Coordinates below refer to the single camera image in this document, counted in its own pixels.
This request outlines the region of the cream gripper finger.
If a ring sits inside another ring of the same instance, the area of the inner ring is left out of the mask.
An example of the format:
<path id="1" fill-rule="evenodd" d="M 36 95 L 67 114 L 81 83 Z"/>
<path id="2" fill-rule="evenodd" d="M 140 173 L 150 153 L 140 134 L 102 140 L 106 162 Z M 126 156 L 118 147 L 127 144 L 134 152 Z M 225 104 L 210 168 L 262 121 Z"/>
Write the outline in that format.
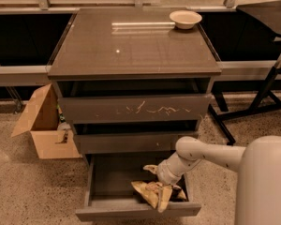
<path id="1" fill-rule="evenodd" d="M 172 194 L 172 186 L 162 186 L 158 191 L 158 206 L 157 211 L 163 213 L 169 204 L 170 196 Z"/>
<path id="2" fill-rule="evenodd" d="M 157 174 L 157 166 L 156 165 L 145 165 L 143 169 L 152 174 Z"/>

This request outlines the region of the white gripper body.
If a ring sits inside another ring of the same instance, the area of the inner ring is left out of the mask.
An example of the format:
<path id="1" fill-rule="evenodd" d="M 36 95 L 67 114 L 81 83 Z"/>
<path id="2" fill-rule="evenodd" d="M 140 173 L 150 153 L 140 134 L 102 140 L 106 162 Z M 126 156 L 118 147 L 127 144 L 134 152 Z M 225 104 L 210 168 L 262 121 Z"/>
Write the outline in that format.
<path id="1" fill-rule="evenodd" d="M 157 165 L 157 178 L 164 185 L 176 185 L 182 176 L 200 163 L 199 159 L 187 160 L 177 153 Z"/>

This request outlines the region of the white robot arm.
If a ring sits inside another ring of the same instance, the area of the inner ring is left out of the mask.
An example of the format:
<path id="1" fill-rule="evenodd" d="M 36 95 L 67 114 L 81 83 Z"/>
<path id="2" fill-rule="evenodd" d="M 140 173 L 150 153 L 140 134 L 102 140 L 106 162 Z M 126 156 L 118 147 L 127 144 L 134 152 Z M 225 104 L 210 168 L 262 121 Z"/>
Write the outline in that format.
<path id="1" fill-rule="evenodd" d="M 281 137 L 260 137 L 246 147 L 182 137 L 175 148 L 169 158 L 144 169 L 174 185 L 193 161 L 205 159 L 238 175 L 235 225 L 281 225 Z"/>

